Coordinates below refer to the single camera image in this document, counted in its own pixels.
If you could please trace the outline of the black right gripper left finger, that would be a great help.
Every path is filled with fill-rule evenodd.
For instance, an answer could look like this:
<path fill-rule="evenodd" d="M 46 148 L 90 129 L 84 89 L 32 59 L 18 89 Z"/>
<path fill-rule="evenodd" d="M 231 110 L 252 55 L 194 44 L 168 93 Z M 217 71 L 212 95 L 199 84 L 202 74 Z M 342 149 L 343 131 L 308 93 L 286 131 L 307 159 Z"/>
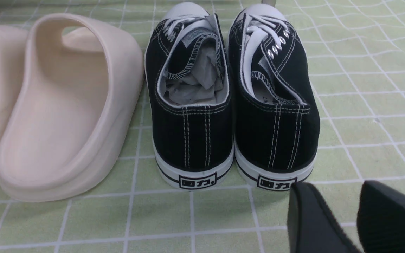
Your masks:
<path fill-rule="evenodd" d="M 287 229 L 291 253 L 360 253 L 310 183 L 291 186 Z"/>

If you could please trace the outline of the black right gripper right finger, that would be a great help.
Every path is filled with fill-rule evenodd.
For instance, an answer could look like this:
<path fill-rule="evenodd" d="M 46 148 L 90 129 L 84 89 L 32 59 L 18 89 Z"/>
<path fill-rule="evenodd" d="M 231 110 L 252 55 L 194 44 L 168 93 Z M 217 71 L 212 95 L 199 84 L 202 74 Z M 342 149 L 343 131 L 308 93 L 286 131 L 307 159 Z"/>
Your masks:
<path fill-rule="evenodd" d="M 378 181 L 365 181 L 356 226 L 366 253 L 405 253 L 405 194 Z"/>

